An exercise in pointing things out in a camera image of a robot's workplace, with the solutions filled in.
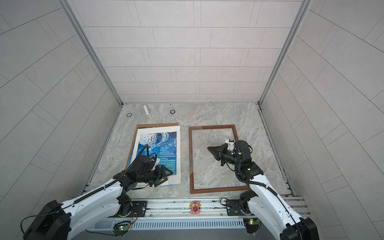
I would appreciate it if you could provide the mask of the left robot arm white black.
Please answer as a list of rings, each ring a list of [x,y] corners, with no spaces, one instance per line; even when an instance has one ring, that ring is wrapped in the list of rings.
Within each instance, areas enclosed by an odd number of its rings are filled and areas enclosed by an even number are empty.
[[[138,183],[157,187],[173,172],[156,164],[157,155],[138,156],[131,165],[97,189],[74,199],[46,204],[23,232],[24,240],[70,240],[95,223],[131,205],[128,192]]]

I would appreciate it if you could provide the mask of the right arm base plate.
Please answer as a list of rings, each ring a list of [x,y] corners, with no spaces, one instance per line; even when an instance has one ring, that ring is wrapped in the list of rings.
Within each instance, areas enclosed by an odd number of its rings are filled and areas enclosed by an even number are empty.
[[[252,216],[253,214],[247,211],[243,211],[239,200],[225,200],[225,206],[228,216]]]

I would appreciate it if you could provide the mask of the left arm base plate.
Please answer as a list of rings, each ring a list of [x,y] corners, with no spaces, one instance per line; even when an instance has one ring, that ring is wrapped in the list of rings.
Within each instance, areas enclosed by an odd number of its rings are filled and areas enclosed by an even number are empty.
[[[142,218],[146,214],[147,201],[131,201],[122,205],[115,215],[120,218]]]

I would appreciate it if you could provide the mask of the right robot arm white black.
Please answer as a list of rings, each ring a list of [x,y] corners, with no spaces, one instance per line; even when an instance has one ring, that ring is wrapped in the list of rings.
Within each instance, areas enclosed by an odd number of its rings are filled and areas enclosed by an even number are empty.
[[[252,161],[252,147],[245,141],[226,140],[217,147],[207,147],[221,166],[234,165],[237,179],[250,189],[240,194],[241,211],[255,215],[277,240],[318,240],[312,219],[304,219],[275,191],[261,168]]]

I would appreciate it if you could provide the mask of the brown wooden picture frame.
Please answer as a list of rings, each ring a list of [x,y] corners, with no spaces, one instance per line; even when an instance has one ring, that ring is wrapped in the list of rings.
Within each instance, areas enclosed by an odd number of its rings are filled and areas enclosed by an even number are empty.
[[[231,129],[235,140],[238,140],[238,133],[235,125],[211,125],[211,126],[192,126],[189,127],[189,170],[190,170],[190,193],[191,194],[208,194],[208,193],[220,193],[220,192],[232,192],[232,191],[247,191],[250,188],[247,186],[238,187],[223,187],[223,188],[206,188],[196,189],[194,183],[194,166],[193,166],[193,131],[197,130],[216,130],[216,129]]]

